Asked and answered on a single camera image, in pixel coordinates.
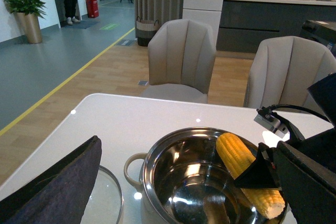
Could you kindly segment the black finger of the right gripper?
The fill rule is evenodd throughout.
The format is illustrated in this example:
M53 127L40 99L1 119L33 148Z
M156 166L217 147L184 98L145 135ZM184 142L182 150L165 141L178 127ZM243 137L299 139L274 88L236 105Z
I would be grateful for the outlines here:
M259 143L256 159L234 180L234 185L244 189L282 190L274 164L274 150Z

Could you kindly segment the right arm's black gripper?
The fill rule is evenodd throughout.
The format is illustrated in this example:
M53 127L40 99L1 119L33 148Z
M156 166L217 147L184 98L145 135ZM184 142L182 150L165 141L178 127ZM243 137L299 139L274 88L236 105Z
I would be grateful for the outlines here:
M276 104L274 108L304 111L328 121L335 126L335 73L329 74L327 77L314 83L307 90L315 103L322 110L321 113L292 104ZM304 139L303 136L299 135L299 130L292 124L286 120L283 120L283 122L290 132L290 139L286 141L286 144L294 148L316 148L322 145L335 147L335 128L312 136L308 139Z

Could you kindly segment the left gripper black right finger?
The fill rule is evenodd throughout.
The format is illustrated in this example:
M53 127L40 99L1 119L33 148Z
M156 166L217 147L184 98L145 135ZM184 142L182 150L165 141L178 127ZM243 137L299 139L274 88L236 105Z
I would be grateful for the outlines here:
M335 223L335 144L280 141L274 160L297 223Z

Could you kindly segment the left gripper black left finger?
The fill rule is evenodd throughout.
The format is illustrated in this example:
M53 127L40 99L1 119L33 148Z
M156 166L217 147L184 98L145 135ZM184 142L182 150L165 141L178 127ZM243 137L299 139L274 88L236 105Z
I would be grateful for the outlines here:
M81 223L101 155L101 140L93 136L1 200L1 223Z

